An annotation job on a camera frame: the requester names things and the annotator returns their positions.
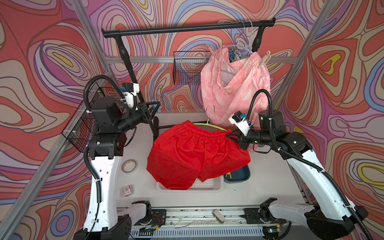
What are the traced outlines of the green hanger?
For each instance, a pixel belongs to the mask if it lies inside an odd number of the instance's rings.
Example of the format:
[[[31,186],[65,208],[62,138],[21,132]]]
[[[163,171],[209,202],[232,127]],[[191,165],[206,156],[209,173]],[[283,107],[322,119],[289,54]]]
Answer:
[[[226,129],[220,127],[220,126],[217,126],[217,125],[214,125],[210,120],[210,115],[208,113],[208,109],[212,108],[214,113],[216,112],[216,108],[215,108],[215,105],[214,104],[210,104],[208,105],[206,108],[205,108],[205,114],[207,116],[207,120],[205,122],[202,122],[202,123],[193,123],[195,126],[203,126],[203,127],[211,127],[211,128],[214,128],[216,130],[220,130],[220,131],[226,131]]]

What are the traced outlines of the pink tie-dye shorts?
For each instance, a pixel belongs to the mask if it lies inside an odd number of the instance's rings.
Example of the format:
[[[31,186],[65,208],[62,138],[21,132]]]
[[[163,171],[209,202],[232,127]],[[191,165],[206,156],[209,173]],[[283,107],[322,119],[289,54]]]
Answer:
[[[271,78],[267,68],[267,64],[258,68],[262,57],[257,53],[253,53],[255,63],[247,72],[238,73],[234,78],[228,81],[227,78],[220,76],[220,50],[216,51],[216,56],[211,56],[208,63],[201,71],[201,92],[203,100],[203,109],[214,104],[216,112],[213,109],[208,109],[211,122],[214,125],[225,129],[235,129],[229,121],[229,117],[237,111],[247,114],[251,113],[251,123],[258,127],[260,111],[268,108],[268,100],[264,94],[257,96],[255,103],[251,106],[251,101],[254,94],[265,89],[268,92],[271,90]]]

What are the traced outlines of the red shorts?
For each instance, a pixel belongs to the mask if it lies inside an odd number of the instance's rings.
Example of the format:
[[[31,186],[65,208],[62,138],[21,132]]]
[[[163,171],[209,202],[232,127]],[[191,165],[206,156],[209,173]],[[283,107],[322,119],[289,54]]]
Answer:
[[[190,121],[173,126],[154,141],[147,171],[171,190],[187,190],[236,171],[251,162],[247,150],[227,138],[231,130],[209,131]]]

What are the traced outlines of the lavender wire hanger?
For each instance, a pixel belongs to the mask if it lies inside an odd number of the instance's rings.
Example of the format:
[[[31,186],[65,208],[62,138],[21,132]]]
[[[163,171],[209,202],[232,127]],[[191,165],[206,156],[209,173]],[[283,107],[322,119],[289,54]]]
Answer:
[[[229,50],[238,50],[242,59],[233,63],[229,61]],[[221,47],[220,50],[220,76],[224,79],[227,78],[230,81],[238,73],[247,72],[249,68],[252,68],[255,63],[253,52],[246,46],[233,44]]]

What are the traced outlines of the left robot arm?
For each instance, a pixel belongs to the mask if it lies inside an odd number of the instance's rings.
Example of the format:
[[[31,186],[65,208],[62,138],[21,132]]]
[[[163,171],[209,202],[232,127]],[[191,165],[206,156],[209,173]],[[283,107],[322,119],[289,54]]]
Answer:
[[[99,80],[108,81],[119,97],[106,96],[92,104],[89,91]],[[132,226],[149,222],[152,207],[149,201],[133,202],[121,216],[117,212],[117,171],[130,140],[126,133],[136,131],[139,124],[148,124],[157,139],[160,102],[138,101],[140,86],[136,80],[118,86],[111,78],[98,75],[91,78],[83,98],[95,126],[83,151],[84,163],[92,175],[91,198],[83,228],[74,234],[75,240],[126,240]]]

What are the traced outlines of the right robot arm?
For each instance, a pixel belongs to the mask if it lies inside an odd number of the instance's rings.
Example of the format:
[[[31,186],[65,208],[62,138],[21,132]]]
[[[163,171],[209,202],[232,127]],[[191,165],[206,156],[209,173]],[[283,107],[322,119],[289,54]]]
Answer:
[[[298,205],[269,198],[260,204],[257,213],[260,221],[282,219],[297,223],[309,228],[322,240],[346,237],[358,225],[368,240],[373,238],[364,224],[367,210],[346,197],[303,134],[286,130],[282,113],[273,110],[267,90],[256,91],[247,114],[238,111],[229,121],[237,129],[227,134],[228,139],[243,150],[254,145],[270,146],[296,171],[317,201],[315,205]]]

